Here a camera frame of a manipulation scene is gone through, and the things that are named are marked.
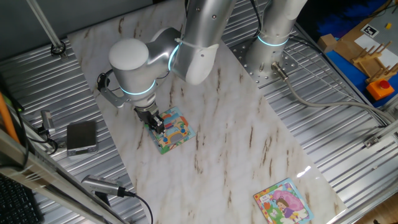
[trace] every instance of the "children's book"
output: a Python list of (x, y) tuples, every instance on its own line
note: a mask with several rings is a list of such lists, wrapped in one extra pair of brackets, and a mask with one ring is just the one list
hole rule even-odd
[(161, 154), (169, 152), (196, 135), (177, 107), (160, 114), (160, 117), (164, 120), (165, 132), (163, 134), (150, 130), (148, 125), (145, 127)]
[(313, 219), (311, 210), (290, 178), (255, 194), (254, 199), (269, 224), (304, 224)]

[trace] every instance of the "glowing blue ring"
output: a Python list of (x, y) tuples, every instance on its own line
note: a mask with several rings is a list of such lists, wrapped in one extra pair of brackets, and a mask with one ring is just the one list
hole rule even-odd
[(278, 47), (278, 46), (282, 46), (282, 45), (284, 45), (284, 44), (286, 44), (287, 43), (287, 41), (289, 40), (289, 39), (287, 39), (284, 43), (281, 43), (281, 44), (268, 44), (267, 42), (265, 42), (265, 41), (263, 41), (263, 40), (261, 40), (261, 38), (260, 37), (258, 37), (259, 38), (259, 40), (263, 43), (263, 44), (266, 44), (266, 45), (268, 45), (268, 46), (271, 46), (271, 47)]
[(174, 48), (174, 50), (172, 51), (172, 54), (170, 54), (170, 58), (169, 58), (169, 63), (168, 63), (168, 66), (169, 66), (169, 71), (171, 71), (171, 69), (172, 69), (172, 60), (173, 60), (173, 57), (174, 57), (174, 55), (175, 55), (175, 53), (177, 52), (177, 50), (178, 50), (178, 48), (180, 47), (180, 45), (178, 44), (175, 48)]
[(149, 89), (147, 89), (147, 90), (145, 90), (145, 91), (143, 91), (143, 92), (140, 92), (140, 93), (130, 93), (130, 92), (126, 91), (126, 90), (123, 90), (122, 87), (120, 87), (120, 89), (121, 89), (123, 92), (125, 92), (125, 93), (127, 93), (127, 94), (130, 94), (130, 95), (141, 95), (141, 94), (147, 93), (152, 87), (154, 87), (155, 83), (156, 83), (156, 80), (154, 80), (152, 86), (150, 86)]

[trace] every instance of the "corrugated metal floor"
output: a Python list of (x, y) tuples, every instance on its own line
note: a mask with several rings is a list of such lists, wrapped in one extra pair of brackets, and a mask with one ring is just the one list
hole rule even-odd
[[(266, 2), (259, 1), (261, 11)], [(257, 29), (256, 22), (250, 2), (238, 0), (223, 40), (231, 47), (250, 39)], [(57, 133), (53, 136), (56, 141), (65, 141), (66, 126), (71, 122), (97, 121), (98, 153), (68, 158), (65, 152), (60, 151), (53, 156), (67, 171), (78, 180), (87, 174), (118, 179), (134, 190), (73, 50), (68, 40), (64, 42), (70, 56), (66, 61), (51, 56), (50, 47), (47, 46), (0, 62), (0, 72), (4, 74), (13, 94), (25, 106), (25, 118), (34, 126), (40, 126), (40, 110), (52, 112), (57, 127)], [(290, 72), (290, 81), (306, 100), (348, 101), (347, 96), (335, 90), (344, 91), (340, 85), (347, 87), (351, 95), (361, 100), (361, 96), (349, 87), (345, 78), (337, 75), (314, 50), (295, 42), (289, 42), (288, 46), (289, 54), (328, 83), (301, 67)], [(267, 84), (260, 87), (272, 108), (348, 208), (353, 209), (367, 198), (374, 197), (377, 190), (398, 175), (398, 147), (393, 138), (370, 149), (363, 144), (368, 136), (379, 131), (380, 125), (367, 111), (349, 106), (306, 107), (297, 103), (285, 83), (276, 77), (270, 77)], [(46, 223), (88, 222), (47, 198), (40, 195), (36, 195), (36, 198), (45, 214)], [(142, 219), (144, 212), (137, 200), (113, 197), (110, 202), (115, 211), (127, 220), (132, 218), (147, 222)]]
[[(41, 126), (40, 110), (50, 110), (56, 134), (52, 139), (65, 142), (67, 125), (77, 121), (95, 120), (99, 151), (80, 157), (67, 157), (60, 150), (52, 156), (63, 168), (81, 181), (94, 174), (117, 179), (134, 191), (104, 119), (84, 78), (68, 40), (64, 40), (69, 58), (51, 56), (50, 46), (0, 62), (3, 74), (14, 97), (25, 108), (24, 117), (36, 128)], [(75, 212), (39, 194), (35, 195), (45, 223), (91, 223)], [(127, 221), (147, 223), (138, 199), (110, 197), (112, 208)]]

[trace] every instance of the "mounting plate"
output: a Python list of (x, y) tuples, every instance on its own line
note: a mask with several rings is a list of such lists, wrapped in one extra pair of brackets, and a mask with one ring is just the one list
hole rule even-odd
[[(230, 47), (232, 53), (244, 67), (244, 69), (248, 72), (251, 78), (257, 83), (257, 87), (262, 87), (268, 83), (274, 82), (275, 80), (280, 79), (275, 72), (271, 76), (264, 76), (264, 73), (259, 71), (259, 68), (251, 68), (246, 63), (246, 53), (249, 50), (249, 47), (252, 43), (252, 40), (243, 42), (242, 44), (235, 45), (234, 47)], [(297, 69), (298, 65), (295, 60), (283, 54), (282, 62), (280, 62), (280, 67), (286, 72), (286, 74), (292, 73)]]

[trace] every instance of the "small black box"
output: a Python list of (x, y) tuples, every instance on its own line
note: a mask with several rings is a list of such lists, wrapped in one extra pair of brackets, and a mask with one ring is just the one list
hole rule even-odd
[(85, 121), (67, 126), (67, 155), (97, 152), (96, 122)]

